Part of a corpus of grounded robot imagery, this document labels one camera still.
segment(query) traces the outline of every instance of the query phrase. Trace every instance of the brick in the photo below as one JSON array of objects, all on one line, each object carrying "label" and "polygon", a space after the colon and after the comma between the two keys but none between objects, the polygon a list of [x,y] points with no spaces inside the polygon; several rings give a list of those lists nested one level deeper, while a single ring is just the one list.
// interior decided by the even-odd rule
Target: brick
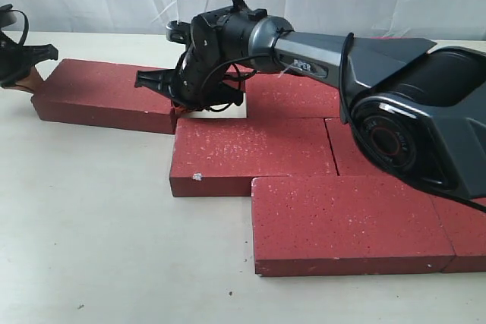
[{"label": "brick", "polygon": [[135,88],[129,64],[62,60],[32,97],[41,120],[174,134],[176,116],[169,99]]},{"label": "brick", "polygon": [[308,77],[258,74],[246,82],[248,118],[338,118],[336,89]]},{"label": "brick", "polygon": [[336,175],[323,119],[178,120],[175,197],[249,197],[253,178],[294,175]]},{"label": "brick", "polygon": [[444,272],[486,272],[486,215],[454,201],[432,200],[456,253]]},{"label": "brick", "polygon": [[393,178],[256,178],[252,195],[259,275],[420,274],[453,258],[430,197]]},{"label": "brick", "polygon": [[337,171],[342,176],[385,176],[388,175],[369,162],[356,146],[351,128],[340,119],[326,119],[327,132]]}]

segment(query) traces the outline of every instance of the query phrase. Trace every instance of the red brick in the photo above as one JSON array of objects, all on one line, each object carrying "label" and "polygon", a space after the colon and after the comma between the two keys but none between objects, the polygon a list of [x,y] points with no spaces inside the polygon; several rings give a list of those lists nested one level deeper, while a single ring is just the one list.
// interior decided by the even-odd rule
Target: red brick
[{"label": "red brick", "polygon": [[175,197],[248,197],[255,177],[335,174],[323,119],[178,121],[170,171]]},{"label": "red brick", "polygon": [[308,77],[258,74],[246,82],[249,118],[337,118],[336,89]]},{"label": "red brick", "polygon": [[486,272],[486,215],[454,201],[432,200],[456,252],[444,272]]},{"label": "red brick", "polygon": [[393,178],[257,178],[252,187],[257,274],[418,274],[453,258],[430,197]]},{"label": "red brick", "polygon": [[69,124],[174,134],[171,102],[146,88],[135,88],[129,64],[62,60],[32,97],[40,119]]},{"label": "red brick", "polygon": [[348,124],[340,119],[326,120],[337,171],[342,176],[385,176],[385,172],[369,162],[358,149]]}]

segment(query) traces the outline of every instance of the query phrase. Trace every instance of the white table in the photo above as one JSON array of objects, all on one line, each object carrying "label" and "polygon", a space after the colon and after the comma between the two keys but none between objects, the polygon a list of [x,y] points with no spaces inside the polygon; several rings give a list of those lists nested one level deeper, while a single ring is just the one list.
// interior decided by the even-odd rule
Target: white table
[{"label": "white table", "polygon": [[[45,42],[61,58],[168,68],[183,49],[164,36],[28,39]],[[173,198],[173,139],[43,122],[28,94],[0,93],[0,323],[486,321],[486,274],[256,276],[250,200]]]}]

